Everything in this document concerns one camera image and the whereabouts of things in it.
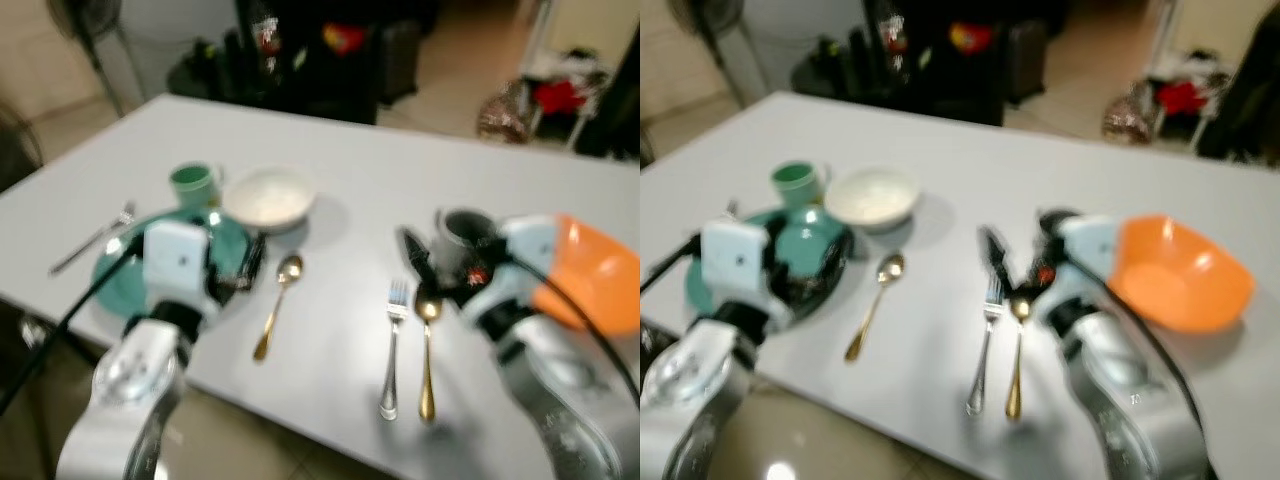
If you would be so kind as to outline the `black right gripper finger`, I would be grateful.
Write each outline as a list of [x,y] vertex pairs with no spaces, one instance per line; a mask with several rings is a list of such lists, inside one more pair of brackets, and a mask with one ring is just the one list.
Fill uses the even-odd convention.
[[428,293],[438,292],[438,278],[430,264],[430,252],[424,242],[408,228],[399,228],[399,241],[403,247],[406,262],[419,279],[419,289]]
[[1012,292],[1014,284],[1006,262],[1009,250],[1002,236],[993,227],[982,227],[982,250],[989,275],[998,285],[1000,292]]

